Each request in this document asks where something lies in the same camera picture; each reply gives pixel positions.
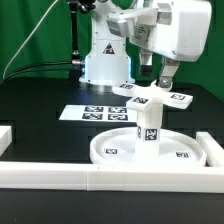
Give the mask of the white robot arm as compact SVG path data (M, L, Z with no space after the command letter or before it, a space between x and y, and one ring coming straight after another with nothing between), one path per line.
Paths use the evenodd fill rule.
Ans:
M142 74L152 71L153 54L162 56L157 83L170 89L179 64L195 62L201 56L211 15L208 0L132 0L125 10L112 0L96 0L91 50L80 83L98 91L134 83L126 53L126 44L131 43L139 48Z

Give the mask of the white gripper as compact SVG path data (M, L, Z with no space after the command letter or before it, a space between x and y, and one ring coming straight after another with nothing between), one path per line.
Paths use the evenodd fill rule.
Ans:
M157 86L170 91L179 61L197 61L201 56L211 21L212 7L207 0L154 0L152 8L135 20L130 42L141 47L140 74L152 76L152 52L165 56Z

